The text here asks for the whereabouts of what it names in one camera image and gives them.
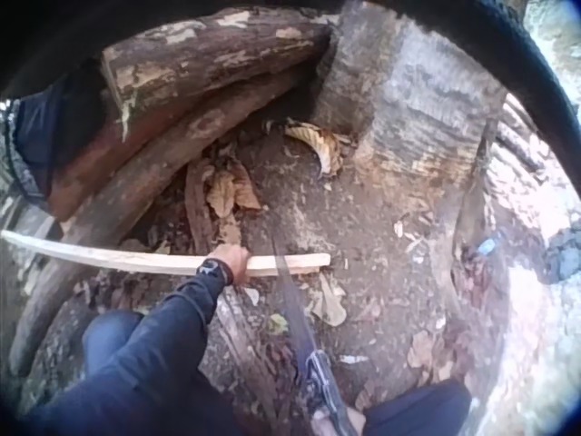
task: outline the wristwatch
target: wristwatch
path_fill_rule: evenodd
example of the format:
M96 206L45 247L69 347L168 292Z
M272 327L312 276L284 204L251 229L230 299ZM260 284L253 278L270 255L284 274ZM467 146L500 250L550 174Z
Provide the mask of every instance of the wristwatch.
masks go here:
M196 274L222 277L226 286L232 284L234 279L230 267L218 259L204 259Z

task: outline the peeled wooden stick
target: peeled wooden stick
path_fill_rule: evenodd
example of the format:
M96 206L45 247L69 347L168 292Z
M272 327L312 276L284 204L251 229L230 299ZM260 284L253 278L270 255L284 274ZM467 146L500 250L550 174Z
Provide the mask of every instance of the peeled wooden stick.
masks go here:
M36 253L82 263L99 268L112 268L130 273L195 275L205 256L177 256L155 253L133 253L103 248L83 247L70 243L56 243L3 230L0 235L8 242ZM330 254L295 254L286 256L291 274L316 273L321 266L330 264ZM248 262L250 277L277 275L274 256L253 256Z

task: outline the dark pants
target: dark pants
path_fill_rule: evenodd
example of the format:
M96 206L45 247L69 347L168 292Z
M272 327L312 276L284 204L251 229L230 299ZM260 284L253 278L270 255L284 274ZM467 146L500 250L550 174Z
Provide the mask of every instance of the dark pants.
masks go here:
M136 312L111 311L93 320L83 337L87 376L102 368L129 341L142 317ZM470 401L468 390L454 380L419 388L367 410L364 434L455 436L468 416ZM201 421L209 415L223 416L229 407L201 372L193 381L192 398L186 403L188 410L182 411L184 416ZM198 421L196 427L203 428L203 424Z

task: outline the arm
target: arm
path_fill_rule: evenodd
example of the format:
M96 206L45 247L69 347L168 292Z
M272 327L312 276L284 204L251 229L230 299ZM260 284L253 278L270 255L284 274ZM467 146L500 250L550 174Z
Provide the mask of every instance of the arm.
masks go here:
M225 250L219 247L194 279L146 316L109 364L33 412L33 429L75 435L159 433L163 418L198 371L218 296L245 273L248 252L233 246ZM232 251L235 259L229 257Z

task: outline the knife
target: knife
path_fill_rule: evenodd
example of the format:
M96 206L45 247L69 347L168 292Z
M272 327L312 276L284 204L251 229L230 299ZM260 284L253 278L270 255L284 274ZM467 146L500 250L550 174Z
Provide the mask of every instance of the knife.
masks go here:
M290 339L297 358L300 392L309 416L322 411L329 416L339 436L358 436L341 398L330 369L329 357L317 346L304 314L300 289L291 278L284 256L279 255L272 239L272 250L278 272L277 291L282 293Z

